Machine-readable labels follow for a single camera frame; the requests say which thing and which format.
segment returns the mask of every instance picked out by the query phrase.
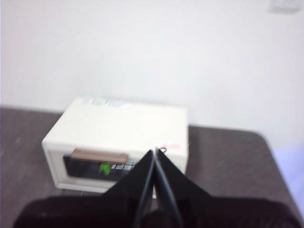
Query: wall outlet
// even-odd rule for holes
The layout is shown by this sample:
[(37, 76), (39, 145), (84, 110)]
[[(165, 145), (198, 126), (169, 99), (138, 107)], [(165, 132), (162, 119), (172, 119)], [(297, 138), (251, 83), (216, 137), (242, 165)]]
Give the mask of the wall outlet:
[(299, 11), (303, 0), (273, 0), (272, 9), (274, 11)]

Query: white safe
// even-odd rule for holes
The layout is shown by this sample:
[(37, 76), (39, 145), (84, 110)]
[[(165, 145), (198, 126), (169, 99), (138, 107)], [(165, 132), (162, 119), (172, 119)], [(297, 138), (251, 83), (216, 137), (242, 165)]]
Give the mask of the white safe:
[(77, 98), (42, 141), (61, 189), (105, 192), (155, 147), (185, 173), (187, 110), (182, 107)]

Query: wall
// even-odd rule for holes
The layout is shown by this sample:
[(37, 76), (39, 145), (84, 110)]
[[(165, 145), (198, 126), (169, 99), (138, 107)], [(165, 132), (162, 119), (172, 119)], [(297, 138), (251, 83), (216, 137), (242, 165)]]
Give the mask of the wall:
[(191, 124), (262, 133), (283, 169), (289, 148), (304, 152), (303, 10), (273, 13), (264, 0), (1, 4), (2, 105), (62, 111), (79, 95), (182, 105)]

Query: green light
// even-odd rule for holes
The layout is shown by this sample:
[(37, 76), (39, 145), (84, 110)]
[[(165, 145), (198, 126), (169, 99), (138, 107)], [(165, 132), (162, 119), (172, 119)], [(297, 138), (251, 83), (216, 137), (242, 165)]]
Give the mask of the green light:
[(99, 166), (99, 171), (104, 171), (105, 175), (109, 175), (110, 174), (110, 164), (109, 163), (101, 163)]

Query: dark table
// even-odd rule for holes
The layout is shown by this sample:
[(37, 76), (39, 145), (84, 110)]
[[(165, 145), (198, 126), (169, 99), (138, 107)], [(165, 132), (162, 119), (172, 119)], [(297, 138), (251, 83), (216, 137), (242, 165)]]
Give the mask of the dark table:
[[(32, 200), (95, 193), (54, 186), (41, 141), (61, 114), (1, 108), (1, 227)], [(189, 127), (186, 175), (214, 196), (262, 197), (301, 216), (265, 140), (257, 133)]]

